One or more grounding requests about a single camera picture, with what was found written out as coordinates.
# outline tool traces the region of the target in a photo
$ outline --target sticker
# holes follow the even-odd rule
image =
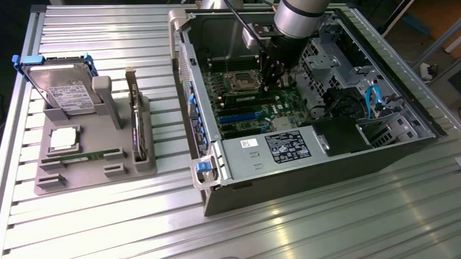
[[[311,156],[299,131],[265,136],[275,163],[284,163]]]
[[[82,161],[88,161],[89,159],[86,157],[84,158],[73,158],[73,159],[68,159],[68,160],[62,160],[61,163],[76,163],[76,162],[82,162]]]
[[[257,141],[256,139],[245,139],[240,141],[240,144],[241,144],[241,148],[255,147],[257,146]]]
[[[253,100],[255,96],[249,96],[249,97],[241,97],[241,98],[236,98],[235,101],[249,101]]]
[[[49,93],[63,111],[76,111],[94,107],[84,85],[50,87]]]

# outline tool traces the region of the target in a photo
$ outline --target aluminum workbench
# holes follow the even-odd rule
[[[202,217],[166,23],[169,9],[193,7],[47,6],[30,14],[22,56],[88,51],[98,74],[112,78],[114,98],[126,96],[124,67],[136,67],[158,172],[35,196],[42,99],[17,75],[0,149],[2,258],[458,258],[459,124],[427,89],[411,90],[448,133],[439,143],[378,173]]]

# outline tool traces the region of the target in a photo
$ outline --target blue pcie slot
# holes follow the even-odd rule
[[[231,122],[237,122],[237,121],[244,121],[244,120],[253,120],[256,118],[256,113],[249,113],[249,114],[241,114],[233,117],[220,117],[218,118],[218,123],[231,123]]]

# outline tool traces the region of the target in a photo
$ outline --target motherboard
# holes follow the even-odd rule
[[[293,84],[259,91],[257,70],[201,74],[223,139],[295,128],[307,117]]]

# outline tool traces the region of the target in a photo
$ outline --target hard drive label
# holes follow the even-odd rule
[[[265,136],[275,163],[284,163],[311,156],[299,131]]]
[[[49,93],[63,111],[93,108],[88,91],[84,85],[69,85],[50,87]]]

